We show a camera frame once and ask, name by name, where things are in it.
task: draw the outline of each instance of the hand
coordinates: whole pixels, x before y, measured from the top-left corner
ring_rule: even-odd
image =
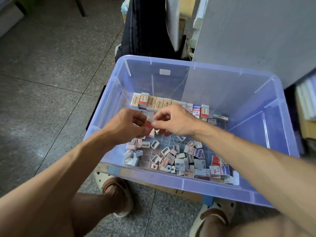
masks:
[[[101,131],[111,135],[111,141],[115,145],[130,142],[133,138],[144,137],[149,131],[144,127],[146,116],[140,111],[132,109],[121,109]]]
[[[152,126],[160,130],[160,135],[167,130],[179,136],[193,136],[196,123],[201,122],[178,104],[162,108],[153,119],[156,121],[152,123]]]

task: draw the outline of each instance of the granite tile floor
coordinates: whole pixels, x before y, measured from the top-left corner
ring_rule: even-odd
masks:
[[[83,18],[75,0],[38,0],[0,38],[0,196],[82,141],[115,65],[122,2],[82,0]],[[131,215],[107,216],[88,236],[188,236],[200,204],[129,185]],[[79,191],[100,192],[93,174]]]

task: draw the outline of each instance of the black bag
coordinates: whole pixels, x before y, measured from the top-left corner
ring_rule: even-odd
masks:
[[[165,4],[166,0],[130,0],[115,62],[124,55],[181,58],[185,36],[175,51],[167,32]]]

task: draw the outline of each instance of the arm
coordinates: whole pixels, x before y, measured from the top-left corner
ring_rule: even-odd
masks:
[[[41,236],[117,144],[144,136],[146,116],[122,109],[109,123],[29,181],[0,199],[0,236]]]
[[[316,167],[241,139],[192,116],[179,105],[158,112],[156,129],[190,135],[226,160],[274,207],[316,235]]]

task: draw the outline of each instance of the white label on bin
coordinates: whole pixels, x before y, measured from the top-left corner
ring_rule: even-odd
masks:
[[[159,74],[160,75],[170,75],[171,71],[170,70],[165,70],[165,69],[160,69]]]

